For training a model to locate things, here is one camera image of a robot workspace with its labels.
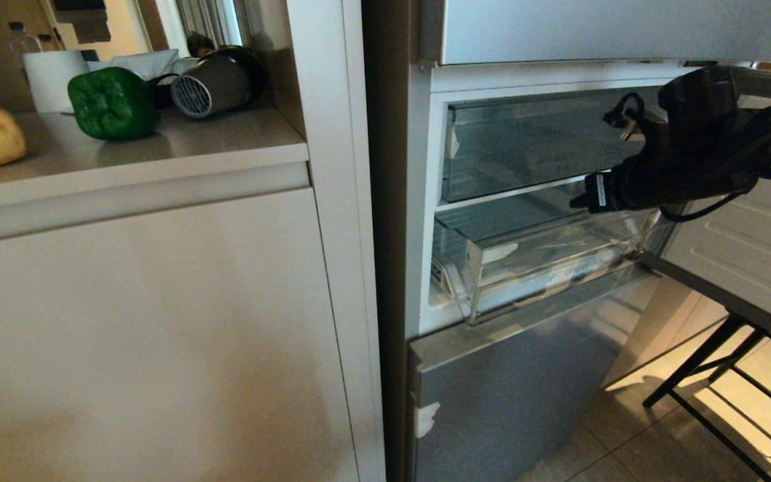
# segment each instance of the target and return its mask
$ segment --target plastic bottle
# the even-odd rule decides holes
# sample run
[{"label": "plastic bottle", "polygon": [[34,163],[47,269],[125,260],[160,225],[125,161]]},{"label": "plastic bottle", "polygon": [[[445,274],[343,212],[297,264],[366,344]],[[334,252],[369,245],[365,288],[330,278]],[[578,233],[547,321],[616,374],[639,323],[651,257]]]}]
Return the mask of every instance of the plastic bottle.
[{"label": "plastic bottle", "polygon": [[22,62],[22,56],[27,53],[43,52],[44,47],[40,45],[40,40],[37,37],[25,32],[25,24],[21,21],[9,22],[8,27],[11,30],[8,46],[13,57],[16,59],[16,64],[19,65],[19,71],[22,72],[25,81],[28,82],[28,74],[25,73],[25,64]]}]

